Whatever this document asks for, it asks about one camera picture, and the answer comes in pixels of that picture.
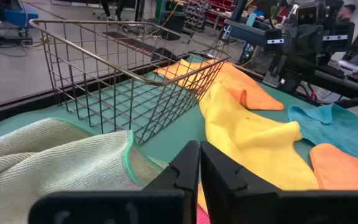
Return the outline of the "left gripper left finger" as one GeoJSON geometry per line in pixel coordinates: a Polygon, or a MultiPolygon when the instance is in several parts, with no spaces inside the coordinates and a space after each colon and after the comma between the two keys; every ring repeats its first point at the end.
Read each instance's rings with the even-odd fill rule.
{"type": "Polygon", "coordinates": [[[199,144],[189,141],[142,190],[48,194],[28,224],[196,224],[199,163],[199,144]]]}

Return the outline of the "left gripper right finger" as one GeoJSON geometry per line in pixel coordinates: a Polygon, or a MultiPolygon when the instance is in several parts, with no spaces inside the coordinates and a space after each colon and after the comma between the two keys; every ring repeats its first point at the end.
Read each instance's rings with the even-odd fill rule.
{"type": "Polygon", "coordinates": [[[358,224],[358,190],[281,190],[209,142],[200,158],[211,224],[358,224]]]}

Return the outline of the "pink microfiber towel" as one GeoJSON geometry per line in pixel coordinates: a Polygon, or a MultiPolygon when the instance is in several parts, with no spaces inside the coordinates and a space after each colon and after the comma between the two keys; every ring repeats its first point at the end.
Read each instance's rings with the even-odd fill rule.
{"type": "Polygon", "coordinates": [[[210,224],[208,214],[199,205],[197,205],[196,224],[210,224]]]}

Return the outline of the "yellow microfiber towel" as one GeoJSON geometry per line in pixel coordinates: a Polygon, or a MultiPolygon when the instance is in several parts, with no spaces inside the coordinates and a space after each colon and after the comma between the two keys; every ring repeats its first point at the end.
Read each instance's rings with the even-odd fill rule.
{"type": "MultiPolygon", "coordinates": [[[[188,63],[184,60],[157,69],[173,79],[204,67],[179,84],[189,88],[202,84],[207,75],[216,77],[223,63],[214,60],[188,63]]],[[[199,102],[205,120],[206,139],[231,159],[282,190],[318,189],[318,181],[309,165],[295,151],[294,143],[302,139],[296,121],[280,123],[255,114],[241,106],[222,90],[208,89],[199,102]]]]}

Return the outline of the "teal microfiber towel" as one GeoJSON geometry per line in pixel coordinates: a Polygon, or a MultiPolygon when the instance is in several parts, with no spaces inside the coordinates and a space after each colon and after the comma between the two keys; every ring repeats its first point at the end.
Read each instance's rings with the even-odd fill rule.
{"type": "Polygon", "coordinates": [[[291,106],[288,119],[300,125],[303,138],[315,145],[329,143],[358,158],[358,115],[338,105],[291,106]]]}

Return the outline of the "orange microfiber towel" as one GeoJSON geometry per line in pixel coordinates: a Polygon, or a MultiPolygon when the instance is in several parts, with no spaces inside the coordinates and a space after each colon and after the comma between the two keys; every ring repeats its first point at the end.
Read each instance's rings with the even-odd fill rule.
{"type": "Polygon", "coordinates": [[[320,189],[358,190],[358,158],[332,144],[318,144],[310,159],[320,189]]]}
{"type": "Polygon", "coordinates": [[[232,96],[241,106],[249,110],[282,111],[283,103],[270,96],[255,80],[239,70],[232,62],[224,62],[213,88],[232,96]]]}

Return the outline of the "pale green microfiber towel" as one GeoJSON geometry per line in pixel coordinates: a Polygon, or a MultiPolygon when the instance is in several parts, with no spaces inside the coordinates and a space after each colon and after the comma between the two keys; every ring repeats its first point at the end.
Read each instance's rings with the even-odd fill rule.
{"type": "Polygon", "coordinates": [[[93,135],[47,118],[0,137],[0,224],[26,224],[31,206],[64,190],[140,190],[162,168],[131,131],[93,135]]]}

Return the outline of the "red shelving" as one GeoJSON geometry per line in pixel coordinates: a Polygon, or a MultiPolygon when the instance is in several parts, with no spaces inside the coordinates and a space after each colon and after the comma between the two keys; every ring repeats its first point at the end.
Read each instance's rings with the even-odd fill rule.
{"type": "Polygon", "coordinates": [[[206,21],[211,24],[218,22],[223,25],[227,12],[232,12],[237,0],[208,0],[209,9],[206,13],[206,21]]]}

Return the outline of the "grey parts rack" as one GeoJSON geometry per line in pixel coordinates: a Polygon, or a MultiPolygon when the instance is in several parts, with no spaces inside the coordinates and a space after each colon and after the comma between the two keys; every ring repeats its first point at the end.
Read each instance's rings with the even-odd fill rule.
{"type": "Polygon", "coordinates": [[[197,32],[203,32],[208,9],[209,0],[187,0],[185,26],[197,32]]]}

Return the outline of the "black bin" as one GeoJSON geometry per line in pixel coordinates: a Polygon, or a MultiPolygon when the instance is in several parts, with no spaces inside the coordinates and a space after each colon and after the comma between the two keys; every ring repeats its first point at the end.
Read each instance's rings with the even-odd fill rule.
{"type": "Polygon", "coordinates": [[[174,12],[171,14],[171,11],[163,11],[160,18],[160,25],[165,29],[160,29],[158,35],[161,35],[162,38],[167,40],[179,40],[180,35],[176,35],[173,32],[179,34],[183,33],[183,27],[185,25],[185,13],[184,12],[174,12]]]}

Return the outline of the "blue cart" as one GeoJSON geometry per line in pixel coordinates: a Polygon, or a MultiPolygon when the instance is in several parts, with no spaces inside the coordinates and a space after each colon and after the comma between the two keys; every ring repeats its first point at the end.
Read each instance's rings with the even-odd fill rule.
{"type": "Polygon", "coordinates": [[[21,0],[0,0],[0,21],[7,21],[21,28],[32,28],[31,19],[38,19],[39,14],[25,6],[21,0]]]}

